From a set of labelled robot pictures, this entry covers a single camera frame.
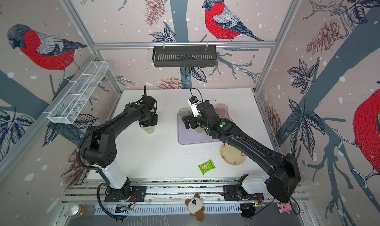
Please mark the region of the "cream patterned plate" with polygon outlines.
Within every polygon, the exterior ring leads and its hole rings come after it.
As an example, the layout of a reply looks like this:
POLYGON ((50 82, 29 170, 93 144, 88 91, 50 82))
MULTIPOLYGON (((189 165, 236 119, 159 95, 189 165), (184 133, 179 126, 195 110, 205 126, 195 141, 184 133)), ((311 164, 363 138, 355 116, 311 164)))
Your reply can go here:
POLYGON ((230 165, 240 165, 246 160, 246 156, 240 150, 225 143, 220 148, 220 155, 230 165))

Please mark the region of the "green snack packet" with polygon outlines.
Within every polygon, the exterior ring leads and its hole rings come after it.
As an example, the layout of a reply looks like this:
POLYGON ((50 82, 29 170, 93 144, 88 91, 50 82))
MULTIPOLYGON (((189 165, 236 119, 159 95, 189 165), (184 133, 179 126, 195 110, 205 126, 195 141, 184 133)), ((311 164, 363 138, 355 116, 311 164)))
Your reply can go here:
POLYGON ((210 170, 212 169, 215 169, 215 165, 212 161, 212 159, 209 159, 207 162, 203 163, 203 164, 200 164, 199 165, 199 169, 201 171, 201 173, 204 175, 205 173, 209 172, 210 170))

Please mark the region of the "light green textured glass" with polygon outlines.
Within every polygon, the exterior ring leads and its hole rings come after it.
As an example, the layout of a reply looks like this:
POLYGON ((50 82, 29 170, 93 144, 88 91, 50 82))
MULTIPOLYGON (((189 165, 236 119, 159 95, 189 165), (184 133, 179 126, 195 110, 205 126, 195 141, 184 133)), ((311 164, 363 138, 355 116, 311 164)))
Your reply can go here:
POLYGON ((148 133, 148 134, 153 134, 155 131, 155 126, 150 126, 150 127, 144 127, 143 130, 148 133))

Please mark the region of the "jar with silver lid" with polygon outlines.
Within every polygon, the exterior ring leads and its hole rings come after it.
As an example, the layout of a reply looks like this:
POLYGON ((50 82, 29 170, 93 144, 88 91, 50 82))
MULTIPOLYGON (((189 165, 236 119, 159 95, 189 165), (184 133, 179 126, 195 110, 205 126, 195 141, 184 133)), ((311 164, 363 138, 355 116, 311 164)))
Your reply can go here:
POLYGON ((94 205, 90 205, 90 204, 72 205, 69 208, 68 214, 69 214, 69 217, 72 219, 92 217, 94 215, 94 205))

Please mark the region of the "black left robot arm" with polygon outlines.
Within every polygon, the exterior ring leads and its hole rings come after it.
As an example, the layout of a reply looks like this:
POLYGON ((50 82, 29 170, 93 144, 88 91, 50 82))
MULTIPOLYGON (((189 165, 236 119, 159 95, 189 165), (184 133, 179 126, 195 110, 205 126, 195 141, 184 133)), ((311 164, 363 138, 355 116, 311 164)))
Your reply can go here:
POLYGON ((76 150, 78 165, 94 170, 105 181, 106 201, 128 201, 134 195, 130 180, 116 161, 116 138, 134 122, 141 128, 154 127, 158 122, 157 101, 146 94, 125 105, 124 110, 97 127, 90 127, 76 150))

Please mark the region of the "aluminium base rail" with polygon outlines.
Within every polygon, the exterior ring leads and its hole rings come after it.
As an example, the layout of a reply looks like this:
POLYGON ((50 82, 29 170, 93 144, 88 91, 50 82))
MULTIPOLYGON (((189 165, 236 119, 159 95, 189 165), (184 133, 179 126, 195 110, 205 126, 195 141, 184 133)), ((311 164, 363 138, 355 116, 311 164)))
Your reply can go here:
MULTIPOLYGON (((70 201, 89 201, 96 202, 97 188, 100 179, 85 178, 81 184, 75 184, 68 187, 65 192, 62 203, 70 201)), ((221 196, 224 185, 235 185, 238 178, 166 178, 166 179, 132 179, 131 186, 145 186, 144 203, 170 204, 184 203, 185 199, 199 193, 201 198, 207 203, 218 203, 224 201, 221 196)))

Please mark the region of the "light green short glass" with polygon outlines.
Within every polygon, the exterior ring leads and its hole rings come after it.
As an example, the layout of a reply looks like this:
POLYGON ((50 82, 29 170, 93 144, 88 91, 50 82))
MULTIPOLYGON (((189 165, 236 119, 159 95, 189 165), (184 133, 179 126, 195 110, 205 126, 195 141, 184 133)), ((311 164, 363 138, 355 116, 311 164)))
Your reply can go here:
POLYGON ((179 111, 179 116, 181 117, 181 118, 184 118, 184 117, 186 117, 186 116, 189 116, 190 115, 190 110, 188 109, 188 108, 182 108, 182 109, 180 109, 180 111, 179 111))

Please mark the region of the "black wall basket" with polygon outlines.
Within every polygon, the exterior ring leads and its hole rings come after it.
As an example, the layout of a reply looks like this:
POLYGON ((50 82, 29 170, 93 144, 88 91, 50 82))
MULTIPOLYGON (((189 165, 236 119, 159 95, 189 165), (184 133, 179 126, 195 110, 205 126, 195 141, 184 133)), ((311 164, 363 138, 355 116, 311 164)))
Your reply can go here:
POLYGON ((154 47, 152 61, 156 68, 214 67, 217 64, 216 46, 154 47))

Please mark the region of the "lilac plastic tray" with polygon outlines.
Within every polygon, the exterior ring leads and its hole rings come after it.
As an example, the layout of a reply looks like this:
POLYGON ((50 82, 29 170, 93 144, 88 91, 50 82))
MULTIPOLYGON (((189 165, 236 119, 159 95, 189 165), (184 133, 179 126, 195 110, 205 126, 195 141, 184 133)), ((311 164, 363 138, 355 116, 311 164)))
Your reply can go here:
POLYGON ((208 142, 216 142, 218 140, 213 139, 211 136, 207 135, 204 131, 202 134, 198 134, 195 129, 186 130, 185 124, 182 121, 182 118, 177 115, 177 123, 178 123, 178 142, 181 145, 188 144, 198 144, 198 143, 208 143, 208 142))

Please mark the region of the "plush dog toy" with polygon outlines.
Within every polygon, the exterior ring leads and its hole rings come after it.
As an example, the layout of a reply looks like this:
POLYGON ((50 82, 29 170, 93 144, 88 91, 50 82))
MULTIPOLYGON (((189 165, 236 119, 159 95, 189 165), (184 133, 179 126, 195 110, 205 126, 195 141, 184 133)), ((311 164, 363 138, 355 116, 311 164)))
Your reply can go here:
POLYGON ((193 198, 186 199, 185 204, 191 216, 194 216, 197 221, 204 220, 204 205, 199 193, 196 193, 193 198))

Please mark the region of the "pink plush toy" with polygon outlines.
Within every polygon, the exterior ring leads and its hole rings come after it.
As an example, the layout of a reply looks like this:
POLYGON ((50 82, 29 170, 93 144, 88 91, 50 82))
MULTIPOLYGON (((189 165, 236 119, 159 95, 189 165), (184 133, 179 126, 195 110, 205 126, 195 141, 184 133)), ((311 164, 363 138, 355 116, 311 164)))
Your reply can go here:
POLYGON ((290 214, 293 211, 293 206, 290 203, 277 203, 280 214, 290 214))

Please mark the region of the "pink textured glass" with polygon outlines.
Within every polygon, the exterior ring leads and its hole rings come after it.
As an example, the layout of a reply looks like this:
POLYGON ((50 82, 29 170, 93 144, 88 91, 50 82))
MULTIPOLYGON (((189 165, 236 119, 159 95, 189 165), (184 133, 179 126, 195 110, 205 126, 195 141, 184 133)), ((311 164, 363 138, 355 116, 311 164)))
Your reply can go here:
POLYGON ((225 104, 219 104, 216 111, 220 118, 224 118, 228 112, 228 106, 225 104))

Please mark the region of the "pale green tall glass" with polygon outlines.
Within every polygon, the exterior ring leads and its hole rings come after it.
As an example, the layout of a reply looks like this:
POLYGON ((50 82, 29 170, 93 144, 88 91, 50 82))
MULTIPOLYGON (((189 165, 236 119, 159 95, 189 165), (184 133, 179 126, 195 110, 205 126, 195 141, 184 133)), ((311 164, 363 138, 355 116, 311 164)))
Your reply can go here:
POLYGON ((204 129, 201 128, 201 127, 198 127, 195 129, 195 131, 198 133, 198 134, 202 134, 204 132, 204 129))

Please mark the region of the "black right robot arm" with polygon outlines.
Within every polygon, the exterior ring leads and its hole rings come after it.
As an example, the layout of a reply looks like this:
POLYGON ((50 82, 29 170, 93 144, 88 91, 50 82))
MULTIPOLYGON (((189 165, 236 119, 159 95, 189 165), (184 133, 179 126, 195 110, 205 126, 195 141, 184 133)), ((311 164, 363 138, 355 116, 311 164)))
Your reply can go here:
POLYGON ((269 176, 265 181, 268 192, 282 203, 290 202, 301 180, 297 160, 292 154, 283 155, 251 138, 234 122, 220 118, 208 100, 201 102, 193 96, 188 104, 192 114, 182 118, 187 130, 201 127, 208 136, 241 151, 269 176))

